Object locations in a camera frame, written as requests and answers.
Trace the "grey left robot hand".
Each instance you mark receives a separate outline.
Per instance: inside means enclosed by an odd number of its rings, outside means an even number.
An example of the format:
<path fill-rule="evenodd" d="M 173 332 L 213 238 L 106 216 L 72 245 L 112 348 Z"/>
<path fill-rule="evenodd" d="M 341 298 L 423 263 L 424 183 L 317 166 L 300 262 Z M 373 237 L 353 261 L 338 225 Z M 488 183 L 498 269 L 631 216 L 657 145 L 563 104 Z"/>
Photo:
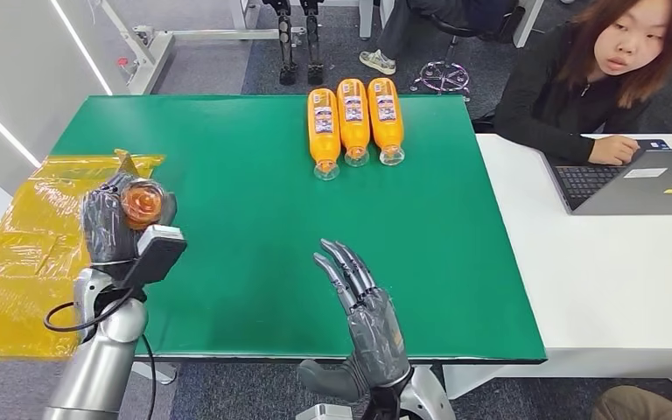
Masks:
<path fill-rule="evenodd" d="M 137 243 L 155 224 L 169 225 L 177 213 L 177 199 L 156 180 L 119 170 L 81 202 L 90 266 L 116 275 L 137 259 Z"/>

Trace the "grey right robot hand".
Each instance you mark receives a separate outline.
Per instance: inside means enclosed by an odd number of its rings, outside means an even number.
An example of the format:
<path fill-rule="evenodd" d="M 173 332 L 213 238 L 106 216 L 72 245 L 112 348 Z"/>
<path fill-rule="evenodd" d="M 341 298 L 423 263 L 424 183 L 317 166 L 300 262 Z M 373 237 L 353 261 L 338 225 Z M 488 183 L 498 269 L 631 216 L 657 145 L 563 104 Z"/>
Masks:
<path fill-rule="evenodd" d="M 356 402 L 370 389 L 398 383 L 410 372 L 395 307 L 361 259 L 346 244 L 322 239 L 322 255 L 313 261 L 326 273 L 346 314 L 353 351 L 337 367 L 326 369 L 303 360 L 297 376 L 311 392 Z"/>

